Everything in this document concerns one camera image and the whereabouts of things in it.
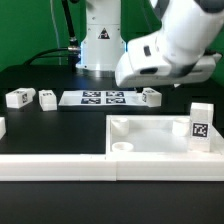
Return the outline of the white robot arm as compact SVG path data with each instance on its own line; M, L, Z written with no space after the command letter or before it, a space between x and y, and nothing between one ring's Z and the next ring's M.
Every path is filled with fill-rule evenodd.
M207 47L224 26L224 0L149 0L161 28L128 42L115 70L119 87L203 82L219 53Z

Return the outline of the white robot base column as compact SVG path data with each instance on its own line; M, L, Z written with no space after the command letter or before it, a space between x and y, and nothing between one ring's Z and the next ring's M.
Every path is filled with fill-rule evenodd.
M81 74L93 77L114 76L126 50L121 37L121 0L85 0L86 36L81 42Z

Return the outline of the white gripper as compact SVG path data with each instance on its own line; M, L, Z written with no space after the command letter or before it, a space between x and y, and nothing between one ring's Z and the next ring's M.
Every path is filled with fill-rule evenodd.
M120 88L152 87L204 82L210 78L222 54L206 51L193 69L179 76L156 47L156 34L137 38L128 43L128 49L119 60L115 80Z

